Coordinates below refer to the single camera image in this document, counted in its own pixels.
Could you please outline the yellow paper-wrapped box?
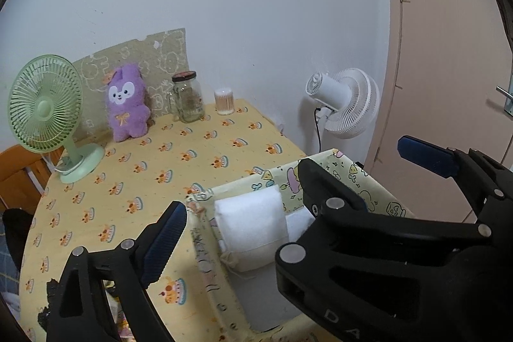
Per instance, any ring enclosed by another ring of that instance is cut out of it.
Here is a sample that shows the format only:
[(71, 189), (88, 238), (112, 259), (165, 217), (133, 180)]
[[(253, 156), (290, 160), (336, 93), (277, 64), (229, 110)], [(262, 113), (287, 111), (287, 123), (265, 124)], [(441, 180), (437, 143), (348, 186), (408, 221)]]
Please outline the yellow paper-wrapped box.
[(205, 291), (228, 341), (332, 341), (277, 289), (274, 255), (314, 217), (298, 163), (188, 196), (190, 231)]

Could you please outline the black chair back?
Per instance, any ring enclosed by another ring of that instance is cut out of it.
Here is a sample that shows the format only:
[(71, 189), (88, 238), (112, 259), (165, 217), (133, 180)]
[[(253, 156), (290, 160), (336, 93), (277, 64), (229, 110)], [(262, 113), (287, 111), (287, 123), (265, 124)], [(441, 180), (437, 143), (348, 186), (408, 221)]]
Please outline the black chair back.
[(23, 251), (32, 221), (33, 215), (21, 208), (9, 208), (3, 213), (7, 248), (18, 271), (22, 269)]

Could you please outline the glass jar black lid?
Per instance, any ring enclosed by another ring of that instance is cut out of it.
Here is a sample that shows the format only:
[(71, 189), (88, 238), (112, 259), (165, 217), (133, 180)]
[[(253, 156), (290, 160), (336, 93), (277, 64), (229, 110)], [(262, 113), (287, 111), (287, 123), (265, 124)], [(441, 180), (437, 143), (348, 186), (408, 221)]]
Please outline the glass jar black lid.
[(171, 77), (170, 111), (183, 123), (198, 121), (204, 116), (204, 100), (198, 75), (193, 70)]

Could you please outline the cotton swab container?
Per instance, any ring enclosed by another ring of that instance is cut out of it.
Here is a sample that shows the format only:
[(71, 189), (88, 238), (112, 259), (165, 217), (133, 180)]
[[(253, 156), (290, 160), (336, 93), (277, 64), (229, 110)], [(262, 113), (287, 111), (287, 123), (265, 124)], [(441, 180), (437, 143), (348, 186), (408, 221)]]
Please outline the cotton swab container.
[(214, 91), (216, 112), (220, 115), (235, 112), (234, 95), (231, 88), (218, 88)]

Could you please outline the beige patterned cardboard panel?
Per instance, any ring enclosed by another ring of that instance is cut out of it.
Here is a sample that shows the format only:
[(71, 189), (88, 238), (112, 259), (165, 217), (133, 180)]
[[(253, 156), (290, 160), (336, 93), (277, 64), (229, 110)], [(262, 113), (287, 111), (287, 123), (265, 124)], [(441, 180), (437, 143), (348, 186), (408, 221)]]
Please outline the beige patterned cardboard panel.
[(118, 67), (135, 63), (146, 84), (145, 104), (153, 118), (171, 112), (171, 77), (189, 69), (184, 29), (172, 29), (143, 40), (133, 39), (99, 50), (73, 63), (83, 86), (82, 118), (74, 138), (98, 137), (110, 127), (105, 102), (107, 83)]

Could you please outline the white towel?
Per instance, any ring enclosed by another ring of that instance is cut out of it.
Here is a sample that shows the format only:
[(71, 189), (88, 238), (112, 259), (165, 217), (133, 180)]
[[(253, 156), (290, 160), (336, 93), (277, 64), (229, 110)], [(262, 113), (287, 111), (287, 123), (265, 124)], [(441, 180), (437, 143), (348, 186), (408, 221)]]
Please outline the white towel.
[(215, 220), (223, 244), (221, 260), (237, 272), (269, 265), (289, 241), (277, 186), (216, 201)]

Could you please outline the white standing fan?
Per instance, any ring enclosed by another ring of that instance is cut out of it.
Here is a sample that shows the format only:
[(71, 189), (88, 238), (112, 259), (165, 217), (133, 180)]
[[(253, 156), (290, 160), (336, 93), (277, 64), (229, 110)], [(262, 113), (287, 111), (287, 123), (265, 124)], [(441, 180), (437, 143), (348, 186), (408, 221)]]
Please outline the white standing fan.
[(338, 147), (356, 161), (370, 150), (381, 93), (365, 71), (348, 68), (336, 74), (318, 71), (305, 85), (313, 108), (313, 149)]

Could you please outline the purple plush bunny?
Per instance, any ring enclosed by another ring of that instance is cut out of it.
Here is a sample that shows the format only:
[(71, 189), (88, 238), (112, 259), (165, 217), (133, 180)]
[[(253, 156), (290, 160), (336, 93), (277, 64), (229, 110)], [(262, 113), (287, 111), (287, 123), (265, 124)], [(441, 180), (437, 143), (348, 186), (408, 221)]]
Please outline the purple plush bunny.
[(148, 132), (150, 109), (145, 104), (146, 85), (136, 63), (117, 68), (107, 84), (108, 122), (115, 142), (138, 138)]

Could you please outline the green desk fan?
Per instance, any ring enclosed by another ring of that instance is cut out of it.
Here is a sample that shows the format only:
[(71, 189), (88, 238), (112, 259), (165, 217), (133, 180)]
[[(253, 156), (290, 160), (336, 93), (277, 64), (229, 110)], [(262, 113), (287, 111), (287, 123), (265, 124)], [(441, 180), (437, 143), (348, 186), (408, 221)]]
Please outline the green desk fan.
[(82, 108), (80, 76), (60, 55), (40, 55), (30, 60), (11, 86), (8, 118), (12, 134), (35, 154), (62, 148), (55, 170), (64, 184), (82, 180), (104, 158), (104, 148), (98, 144), (78, 147), (74, 142)]

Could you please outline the yellow cake-print tablecloth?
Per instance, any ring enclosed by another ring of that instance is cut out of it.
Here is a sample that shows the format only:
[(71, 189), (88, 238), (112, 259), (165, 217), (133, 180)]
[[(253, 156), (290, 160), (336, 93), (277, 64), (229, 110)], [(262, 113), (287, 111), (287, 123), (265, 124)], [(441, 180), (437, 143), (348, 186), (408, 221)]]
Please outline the yellow cake-print tablecloth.
[(142, 138), (104, 139), (105, 155), (82, 180), (50, 177), (39, 201), (23, 253), (19, 296), (21, 326), (33, 341), (46, 334), (38, 314), (46, 285), (61, 276), (71, 251), (104, 251), (135, 238), (172, 201), (293, 162), (302, 150), (253, 108), (236, 103), (233, 114), (205, 108), (185, 124), (157, 118)]

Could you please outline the black plastic bag roll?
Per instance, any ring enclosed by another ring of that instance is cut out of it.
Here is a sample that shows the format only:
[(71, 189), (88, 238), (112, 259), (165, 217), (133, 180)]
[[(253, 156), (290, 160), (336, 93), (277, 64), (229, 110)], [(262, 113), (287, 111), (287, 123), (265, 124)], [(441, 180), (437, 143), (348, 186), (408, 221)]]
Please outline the black plastic bag roll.
[(49, 317), (53, 304), (53, 299), (56, 295), (56, 290), (59, 282), (56, 279), (51, 279), (46, 283), (46, 300), (47, 305), (38, 312), (38, 324), (44, 331), (48, 331)]

